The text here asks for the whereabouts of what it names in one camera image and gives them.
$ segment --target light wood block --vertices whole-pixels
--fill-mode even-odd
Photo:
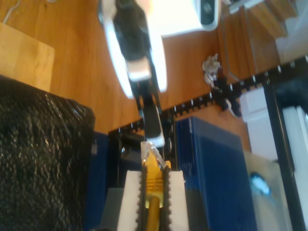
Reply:
[[[54,49],[0,23],[0,74],[50,91]]]

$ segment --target white object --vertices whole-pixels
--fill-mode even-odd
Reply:
[[[308,129],[306,114],[301,107],[283,109],[284,122],[294,163],[299,200],[306,228],[308,228]]]
[[[189,231],[184,177],[182,171],[171,171],[170,180],[170,211],[171,231]]]
[[[308,54],[308,1],[297,0],[298,16],[285,21],[288,36],[276,40],[281,63],[288,63]]]
[[[121,204],[119,222],[117,225],[118,231],[135,231],[138,224],[138,202],[140,200],[140,178],[141,172],[127,171],[126,181]]]
[[[259,88],[240,97],[243,121],[247,123],[251,151],[269,160],[277,160],[270,117],[264,95]]]
[[[139,81],[149,78],[149,67],[143,59],[128,63],[118,44],[113,19],[116,15],[115,0],[101,0],[103,27],[106,41],[120,85],[130,99],[133,94],[129,79]],[[158,87],[167,90],[167,71],[162,37],[168,37],[197,30],[214,30],[218,25],[219,1],[215,0],[214,21],[206,26],[201,24],[201,0],[136,0],[143,9],[151,43],[151,57],[155,66]]]

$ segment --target yellow connector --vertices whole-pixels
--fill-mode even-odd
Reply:
[[[149,209],[146,231],[158,231],[159,208],[164,202],[163,174],[152,151],[144,164],[147,167],[145,206]],[[166,161],[166,166],[171,168],[170,161]]]

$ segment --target white device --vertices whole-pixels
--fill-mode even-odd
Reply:
[[[145,12],[151,42],[151,55],[156,69],[159,90],[167,90],[167,71],[162,38],[193,31],[210,31],[218,26],[220,0],[136,0]],[[114,27],[116,0],[102,0],[102,23],[107,45],[121,87],[129,99],[133,93],[129,84],[150,76],[146,58],[127,62],[121,53]],[[211,14],[212,19],[205,22],[204,16]]]

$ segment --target gray surface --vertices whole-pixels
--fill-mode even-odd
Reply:
[[[123,188],[110,188],[108,190],[100,228],[107,228],[111,231],[116,231],[123,193]]]

